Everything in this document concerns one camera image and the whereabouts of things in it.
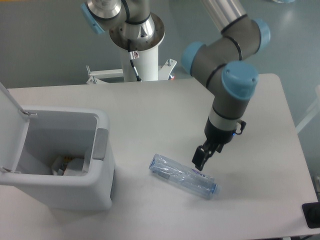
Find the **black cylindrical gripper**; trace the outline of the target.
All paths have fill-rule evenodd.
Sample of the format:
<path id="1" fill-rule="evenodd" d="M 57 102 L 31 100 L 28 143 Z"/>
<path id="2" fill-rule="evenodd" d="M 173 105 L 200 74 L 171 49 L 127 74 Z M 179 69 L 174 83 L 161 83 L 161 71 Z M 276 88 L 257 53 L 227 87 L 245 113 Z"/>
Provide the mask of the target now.
<path id="1" fill-rule="evenodd" d="M 200 171 L 203 170 L 205 163 L 215 152 L 221 153 L 224 145 L 229 143 L 234 135 L 241 135 L 247 123 L 243 120 L 238 120 L 232 130 L 222 130 L 215 127 L 208 119 L 204 128 L 206 141 L 203 145 L 196 148 L 192 163 Z"/>

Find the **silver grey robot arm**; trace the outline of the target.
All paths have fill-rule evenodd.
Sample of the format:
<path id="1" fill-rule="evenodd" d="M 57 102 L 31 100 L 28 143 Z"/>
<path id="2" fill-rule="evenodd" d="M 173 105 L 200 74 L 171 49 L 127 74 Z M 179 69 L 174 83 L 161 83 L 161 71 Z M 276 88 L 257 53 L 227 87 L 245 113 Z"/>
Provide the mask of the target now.
<path id="1" fill-rule="evenodd" d="M 203 6 L 221 38 L 210 45 L 193 42 L 181 57 L 185 71 L 214 95 L 204 128 L 206 140 L 192 159 L 198 170 L 233 136 L 242 134 L 246 125 L 242 116 L 259 81 L 257 70 L 245 59 L 265 48 L 271 38 L 268 25 L 249 18 L 237 0 L 205 0 Z M 160 78 L 158 57 L 144 53 L 158 48 L 165 28 L 148 0 L 86 0 L 80 8 L 91 29 L 109 33 L 120 48 L 126 82 Z"/>

